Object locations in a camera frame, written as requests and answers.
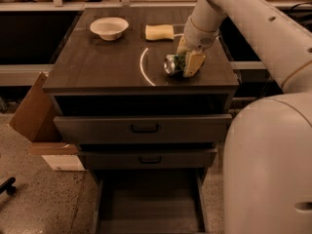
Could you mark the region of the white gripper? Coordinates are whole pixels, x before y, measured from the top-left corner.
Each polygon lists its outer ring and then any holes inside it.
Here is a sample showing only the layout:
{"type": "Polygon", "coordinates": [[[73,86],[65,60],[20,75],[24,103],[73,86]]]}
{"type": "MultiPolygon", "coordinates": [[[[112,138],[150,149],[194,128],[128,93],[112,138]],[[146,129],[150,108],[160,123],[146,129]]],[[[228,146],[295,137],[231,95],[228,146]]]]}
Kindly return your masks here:
{"type": "Polygon", "coordinates": [[[210,48],[218,33],[218,29],[210,31],[201,29],[193,22],[192,17],[187,19],[183,30],[183,37],[180,38],[176,49],[179,55],[187,52],[183,70],[184,77],[189,78],[194,76],[206,59],[206,56],[202,52],[189,51],[189,49],[206,50],[210,48]]]}

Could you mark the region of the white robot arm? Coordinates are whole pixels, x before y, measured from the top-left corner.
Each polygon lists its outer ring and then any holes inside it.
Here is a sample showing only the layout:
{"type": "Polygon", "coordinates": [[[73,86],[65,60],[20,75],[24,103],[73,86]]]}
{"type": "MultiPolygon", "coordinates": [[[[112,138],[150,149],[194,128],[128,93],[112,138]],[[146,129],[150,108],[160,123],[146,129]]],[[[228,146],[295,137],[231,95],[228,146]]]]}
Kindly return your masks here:
{"type": "Polygon", "coordinates": [[[312,234],[312,35],[265,0],[198,0],[186,47],[208,49],[224,18],[282,90],[242,109],[227,132],[225,234],[312,234]]]}

